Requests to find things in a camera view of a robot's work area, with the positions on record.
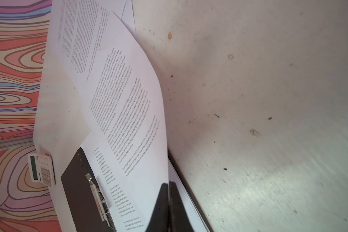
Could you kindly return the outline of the pink desk calculator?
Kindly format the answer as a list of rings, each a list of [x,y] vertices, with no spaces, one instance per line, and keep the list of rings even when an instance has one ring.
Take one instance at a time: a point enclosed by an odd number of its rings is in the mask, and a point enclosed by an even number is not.
[[[51,156],[41,153],[30,153],[28,154],[28,164],[32,182],[42,183],[49,188],[56,185]]]

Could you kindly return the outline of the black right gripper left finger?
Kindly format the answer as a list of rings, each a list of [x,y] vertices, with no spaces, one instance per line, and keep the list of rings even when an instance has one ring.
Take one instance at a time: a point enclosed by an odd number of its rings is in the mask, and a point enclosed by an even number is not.
[[[146,232],[169,231],[169,187],[167,183],[161,185],[155,207]]]

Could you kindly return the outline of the metal folder clip mechanism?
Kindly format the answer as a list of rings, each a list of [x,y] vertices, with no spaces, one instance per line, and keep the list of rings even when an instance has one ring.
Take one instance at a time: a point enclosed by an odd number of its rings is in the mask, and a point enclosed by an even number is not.
[[[108,232],[116,232],[117,229],[115,227],[115,224],[113,222],[113,219],[111,217],[111,214],[109,212],[106,200],[98,187],[98,185],[93,181],[93,178],[90,173],[86,174],[86,179],[89,182],[91,192],[93,194],[99,215],[101,217],[102,222],[105,222],[105,224],[108,227]]]

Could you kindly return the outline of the red folder black inside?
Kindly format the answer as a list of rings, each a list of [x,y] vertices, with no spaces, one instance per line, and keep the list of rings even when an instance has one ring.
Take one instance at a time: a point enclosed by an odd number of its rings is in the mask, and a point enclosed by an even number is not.
[[[179,172],[172,155],[169,155],[168,158],[175,170],[178,172],[182,183],[200,212],[205,224],[208,226],[209,232],[211,232],[212,228],[208,220],[206,219],[192,191],[189,189],[183,175]],[[108,232],[108,227],[105,222],[102,222],[101,220],[89,182],[86,179],[87,173],[90,173],[92,178],[94,178],[94,174],[92,173],[92,169],[86,155],[82,148],[79,148],[61,176],[62,185],[75,228],[78,232]]]

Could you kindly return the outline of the printed paper sheet stack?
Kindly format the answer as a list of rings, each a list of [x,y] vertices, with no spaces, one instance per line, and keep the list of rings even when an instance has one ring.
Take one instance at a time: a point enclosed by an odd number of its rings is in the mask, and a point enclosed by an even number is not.
[[[98,1],[53,1],[48,42],[80,94],[90,134],[150,220],[168,158],[161,88],[145,52]]]

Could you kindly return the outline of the aluminium frame post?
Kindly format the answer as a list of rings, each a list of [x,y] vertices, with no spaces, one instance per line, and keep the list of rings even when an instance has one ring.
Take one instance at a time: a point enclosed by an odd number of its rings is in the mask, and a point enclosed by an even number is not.
[[[33,144],[33,138],[31,136],[0,140],[0,151],[31,144]]]

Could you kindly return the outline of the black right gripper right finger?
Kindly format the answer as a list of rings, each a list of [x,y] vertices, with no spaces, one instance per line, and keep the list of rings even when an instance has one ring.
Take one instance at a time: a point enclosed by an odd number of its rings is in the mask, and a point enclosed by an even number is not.
[[[169,232],[194,232],[175,182],[169,182]]]

